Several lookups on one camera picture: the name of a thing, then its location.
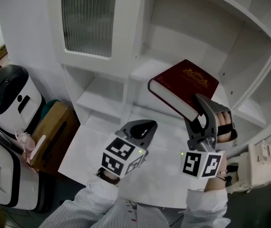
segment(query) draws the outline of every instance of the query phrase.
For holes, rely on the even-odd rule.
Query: shirt sleeve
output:
[[[223,218],[227,210],[227,192],[212,190],[208,192],[188,190],[181,228],[224,228],[231,221]]]
[[[96,177],[74,201],[66,200],[39,228],[89,228],[111,209],[117,194],[117,186]]]

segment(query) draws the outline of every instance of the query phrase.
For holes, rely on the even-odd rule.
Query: striped shirt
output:
[[[226,190],[188,190],[182,228],[226,227]],[[66,200],[40,228],[167,228],[157,208],[147,208],[118,198],[118,187],[100,178]]]

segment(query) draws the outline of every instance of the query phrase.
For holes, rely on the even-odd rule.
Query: green object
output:
[[[49,112],[49,110],[55,104],[56,101],[60,101],[60,100],[57,100],[57,99],[51,100],[47,104],[45,104],[45,106],[41,110],[41,114],[40,114],[41,120],[44,119],[44,117],[47,115],[47,113]]]

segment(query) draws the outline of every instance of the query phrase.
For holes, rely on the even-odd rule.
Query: cabinet door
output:
[[[141,0],[48,0],[56,59],[128,77]]]

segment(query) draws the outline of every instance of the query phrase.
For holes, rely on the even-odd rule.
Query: gold emblem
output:
[[[204,86],[205,88],[207,88],[207,80],[204,79],[202,74],[200,74],[198,72],[194,72],[192,69],[184,69],[183,72],[186,73],[194,81],[196,81],[197,83],[199,83],[202,86]]]

